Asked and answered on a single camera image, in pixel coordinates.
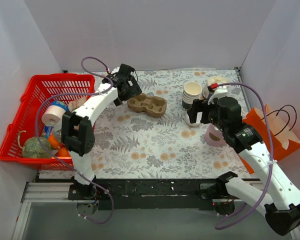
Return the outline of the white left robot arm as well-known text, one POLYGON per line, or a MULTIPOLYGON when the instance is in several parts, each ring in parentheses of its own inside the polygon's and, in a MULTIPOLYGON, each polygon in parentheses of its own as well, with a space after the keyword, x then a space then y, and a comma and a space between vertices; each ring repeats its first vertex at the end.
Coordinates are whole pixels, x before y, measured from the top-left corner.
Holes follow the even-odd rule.
POLYGON ((79 194, 85 200, 93 199, 97 193, 96 187, 91 184, 95 178, 90 154, 95 145, 93 126, 109 104, 120 106, 142 93, 137 79, 135 69, 122 63, 102 80, 97 89, 98 95, 91 96, 74 112, 62 116, 61 142, 70 153, 75 169, 74 179, 81 184, 79 194))

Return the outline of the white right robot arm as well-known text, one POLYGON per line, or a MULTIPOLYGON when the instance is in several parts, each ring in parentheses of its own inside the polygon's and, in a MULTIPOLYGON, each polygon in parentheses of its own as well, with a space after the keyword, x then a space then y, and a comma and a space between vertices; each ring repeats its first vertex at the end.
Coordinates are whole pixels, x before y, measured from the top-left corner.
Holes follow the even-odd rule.
POLYGON ((289 180, 269 153, 257 130, 243 122, 241 106, 232 97, 196 99, 187 111, 190 123, 212 124, 225 142, 253 168, 264 190, 250 185, 229 171, 216 179, 216 192, 222 199, 237 197, 257 210, 280 236, 300 225, 300 190, 289 180))

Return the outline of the stack of paper cups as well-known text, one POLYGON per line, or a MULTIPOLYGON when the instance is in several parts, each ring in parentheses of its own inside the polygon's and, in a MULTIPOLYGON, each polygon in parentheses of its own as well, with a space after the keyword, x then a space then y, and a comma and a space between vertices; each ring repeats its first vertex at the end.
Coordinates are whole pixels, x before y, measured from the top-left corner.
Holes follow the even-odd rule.
POLYGON ((182 107, 186 110, 184 115, 185 122, 192 127, 197 127, 201 123, 202 112, 199 112, 194 123, 190 122, 190 117, 188 115, 188 110, 191 109, 193 101, 199 99, 202 96, 202 86, 197 82, 187 82, 183 87, 182 92, 182 107))

